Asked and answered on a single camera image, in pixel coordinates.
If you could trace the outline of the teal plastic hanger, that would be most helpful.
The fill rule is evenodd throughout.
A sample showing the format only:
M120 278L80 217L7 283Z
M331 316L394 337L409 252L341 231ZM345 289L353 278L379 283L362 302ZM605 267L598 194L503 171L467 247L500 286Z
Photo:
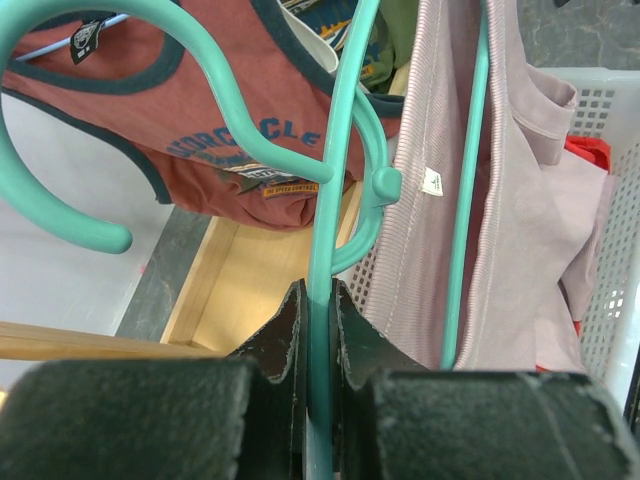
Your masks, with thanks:
M329 300L334 274L355 264L371 248L379 234L382 209L396 203L400 195L400 175L388 163L386 141L377 115L360 87L356 86L356 68L362 63L365 42L370 33L379 1L360 1L356 7L352 33L338 68L332 96L327 141L323 161L319 162L284 149L266 140L250 120L240 89L221 49L189 13L171 1L1 1L1 77L15 44L37 24L48 18L91 7L120 11L138 17L162 29L180 42L202 69L223 118L237 143L265 165L286 171L319 184L315 223L309 263L310 339L307 341L307 379L311 406L305 432L305 479L334 479L332 455L332 406L330 386ZM453 234L453 253L449 273L452 290L447 306L460 300L462 262L466 232L459 230L469 221L474 182L471 160L478 154L481 119L489 66L487 1L481 8L477 56L467 139L461 174L459 204ZM335 248L341 192L352 121L371 157L367 174L374 193L373 211L378 209L370 231L358 227L352 242ZM14 148L1 115L1 196L21 215L41 229L74 245L109 254L130 248L132 234L122 225L85 215L51 194L30 170Z

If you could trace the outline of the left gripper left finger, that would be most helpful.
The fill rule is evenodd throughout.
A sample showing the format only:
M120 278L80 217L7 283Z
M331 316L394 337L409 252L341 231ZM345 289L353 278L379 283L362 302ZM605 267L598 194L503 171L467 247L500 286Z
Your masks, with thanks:
M5 479L299 479L307 292L223 358L59 360L1 411Z

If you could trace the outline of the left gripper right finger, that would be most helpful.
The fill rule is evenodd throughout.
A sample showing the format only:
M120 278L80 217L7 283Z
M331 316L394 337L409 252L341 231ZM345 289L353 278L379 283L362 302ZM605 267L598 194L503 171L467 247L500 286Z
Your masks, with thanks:
M639 448L590 377L431 371L335 282L334 397L344 479L635 479Z

